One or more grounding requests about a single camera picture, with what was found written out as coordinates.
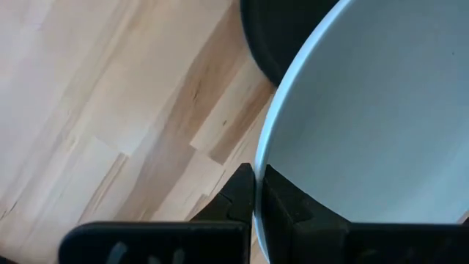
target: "wooden floor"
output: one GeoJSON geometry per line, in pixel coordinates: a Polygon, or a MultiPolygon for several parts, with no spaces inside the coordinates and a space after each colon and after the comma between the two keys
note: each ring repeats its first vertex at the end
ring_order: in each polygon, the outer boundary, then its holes
{"type": "Polygon", "coordinates": [[[189,219],[253,161],[273,91],[236,0],[0,0],[0,255],[189,219]]]}

